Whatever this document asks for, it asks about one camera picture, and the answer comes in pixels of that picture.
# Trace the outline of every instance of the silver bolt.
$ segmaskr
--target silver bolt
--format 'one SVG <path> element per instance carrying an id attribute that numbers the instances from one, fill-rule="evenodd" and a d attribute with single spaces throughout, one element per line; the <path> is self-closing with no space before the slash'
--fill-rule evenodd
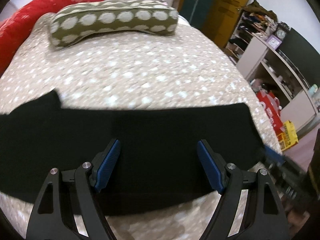
<path id="1" fill-rule="evenodd" d="M 260 170 L 260 173 L 261 173 L 262 175 L 267 175 L 267 174 L 268 174 L 268 172 L 267 172 L 265 169 L 261 169 L 261 170 Z"/>
<path id="2" fill-rule="evenodd" d="M 228 163 L 228 164 L 227 164 L 227 167 L 228 167 L 228 169 L 230 169 L 230 170 L 234 170 L 234 169 L 236 168 L 236 165 L 233 164 L 233 163 Z"/>
<path id="3" fill-rule="evenodd" d="M 89 162 L 85 162 L 84 164 L 82 164 L 82 167 L 85 169 L 89 168 L 90 166 L 91 166 L 91 163 Z"/>
<path id="4" fill-rule="evenodd" d="M 57 168 L 53 168 L 53 169 L 51 169 L 51 171 L 50 171 L 50 173 L 51 173 L 52 175 L 56 174 L 57 172 L 58 172 L 58 169 L 57 169 Z"/>

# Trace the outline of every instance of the green polka dot pillow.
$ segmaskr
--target green polka dot pillow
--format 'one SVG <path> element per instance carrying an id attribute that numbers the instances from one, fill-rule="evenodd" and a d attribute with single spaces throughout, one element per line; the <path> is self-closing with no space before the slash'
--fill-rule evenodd
<path id="1" fill-rule="evenodd" d="M 66 6 L 52 19 L 50 41 L 54 46 L 75 44 L 93 33 L 136 30 L 173 35 L 178 12 L 151 0 L 108 0 Z"/>

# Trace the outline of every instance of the clock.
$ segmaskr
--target clock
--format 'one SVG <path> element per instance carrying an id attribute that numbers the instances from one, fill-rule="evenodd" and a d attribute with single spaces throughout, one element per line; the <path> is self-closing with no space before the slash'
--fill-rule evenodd
<path id="1" fill-rule="evenodd" d="M 290 31 L 290 27 L 286 23 L 280 22 L 278 23 L 278 26 L 276 28 L 276 31 L 274 32 L 274 35 L 279 40 L 283 41 L 289 31 Z"/>
<path id="2" fill-rule="evenodd" d="M 271 47 L 273 47 L 274 49 L 277 49 L 277 48 L 280 46 L 280 44 L 282 43 L 282 41 L 281 41 L 279 38 L 277 38 L 276 36 L 271 35 L 271 36 L 267 39 L 267 43 L 268 43 Z"/>

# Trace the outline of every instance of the blue gripper pad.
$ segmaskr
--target blue gripper pad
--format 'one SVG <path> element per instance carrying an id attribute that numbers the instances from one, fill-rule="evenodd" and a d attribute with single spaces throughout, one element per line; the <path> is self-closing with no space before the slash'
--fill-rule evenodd
<path id="1" fill-rule="evenodd" d="M 270 149 L 267 145 L 265 147 L 265 155 L 267 158 L 270 158 L 273 162 L 279 163 L 280 165 L 284 164 L 284 157 L 274 150 Z"/>
<path id="2" fill-rule="evenodd" d="M 97 181 L 94 185 L 96 192 L 99 193 L 107 186 L 113 168 L 119 158 L 120 149 L 120 141 L 116 140 L 97 171 Z"/>
<path id="3" fill-rule="evenodd" d="M 219 194 L 222 194 L 224 191 L 224 186 L 222 182 L 221 172 L 202 141 L 198 141 L 197 143 L 197 154 L 212 189 L 215 189 Z"/>

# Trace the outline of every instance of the bedspread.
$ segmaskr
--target bedspread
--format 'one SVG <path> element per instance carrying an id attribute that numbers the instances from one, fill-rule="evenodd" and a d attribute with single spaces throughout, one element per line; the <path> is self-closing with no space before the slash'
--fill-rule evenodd
<path id="1" fill-rule="evenodd" d="M 64 107 L 163 109 L 245 102 L 267 145 L 280 152 L 277 137 L 246 80 L 227 56 L 200 31 L 178 25 L 175 36 L 138 32 L 93 35 L 54 51 L 42 16 L 0 79 L 0 111 L 53 88 Z M 241 223 L 243 191 L 230 234 Z M 219 201 L 217 192 L 179 206 L 141 215 L 108 217 L 118 239 L 199 239 Z M 0 193 L 0 208 L 25 237 L 32 204 Z M 81 217 L 79 231 L 86 234 Z"/>

